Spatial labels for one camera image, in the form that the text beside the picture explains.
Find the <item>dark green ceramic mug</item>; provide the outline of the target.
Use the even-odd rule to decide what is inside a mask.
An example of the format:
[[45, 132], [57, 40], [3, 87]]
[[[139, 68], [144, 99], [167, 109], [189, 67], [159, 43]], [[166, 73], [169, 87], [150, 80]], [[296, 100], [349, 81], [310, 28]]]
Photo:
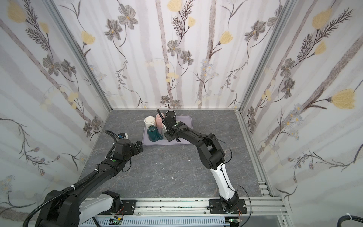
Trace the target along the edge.
[[158, 128], [151, 125], [147, 128], [147, 135], [151, 142], [162, 141], [163, 136], [159, 133]]

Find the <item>grey ceramic mug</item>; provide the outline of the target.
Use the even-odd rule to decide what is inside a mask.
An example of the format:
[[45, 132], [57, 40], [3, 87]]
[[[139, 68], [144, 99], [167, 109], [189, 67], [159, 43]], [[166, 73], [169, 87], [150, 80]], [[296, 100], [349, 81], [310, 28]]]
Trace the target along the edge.
[[166, 138], [166, 133], [168, 132], [168, 130], [167, 130], [167, 128], [166, 128], [166, 125], [165, 124], [163, 124], [163, 126], [162, 126], [162, 136], [163, 136], [163, 138], [165, 139]]

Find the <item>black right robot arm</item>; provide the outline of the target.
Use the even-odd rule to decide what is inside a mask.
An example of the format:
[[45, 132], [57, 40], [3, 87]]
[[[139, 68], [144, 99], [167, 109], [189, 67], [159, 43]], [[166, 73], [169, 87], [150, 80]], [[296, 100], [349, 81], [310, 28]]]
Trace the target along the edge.
[[187, 126], [184, 122], [177, 122], [173, 117], [162, 116], [157, 110], [166, 127], [164, 136], [169, 142], [186, 140], [197, 148], [199, 158], [207, 169], [209, 169], [216, 181], [221, 199], [222, 210], [233, 213], [237, 210], [240, 200], [238, 191], [234, 189], [226, 172], [225, 152], [220, 145], [221, 140], [212, 133], [202, 134]]

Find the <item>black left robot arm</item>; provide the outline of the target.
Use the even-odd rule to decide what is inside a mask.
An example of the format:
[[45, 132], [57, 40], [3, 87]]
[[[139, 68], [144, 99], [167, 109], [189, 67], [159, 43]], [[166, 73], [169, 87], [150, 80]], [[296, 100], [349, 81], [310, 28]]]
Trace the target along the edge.
[[35, 226], [78, 227], [105, 211], [118, 212], [122, 205], [117, 193], [106, 191], [94, 199], [87, 198], [99, 186], [119, 174], [127, 162], [143, 150], [140, 141], [117, 141], [113, 156], [98, 164], [92, 173], [77, 183], [61, 191], [54, 190], [46, 196], [43, 204], [35, 211], [39, 214]]

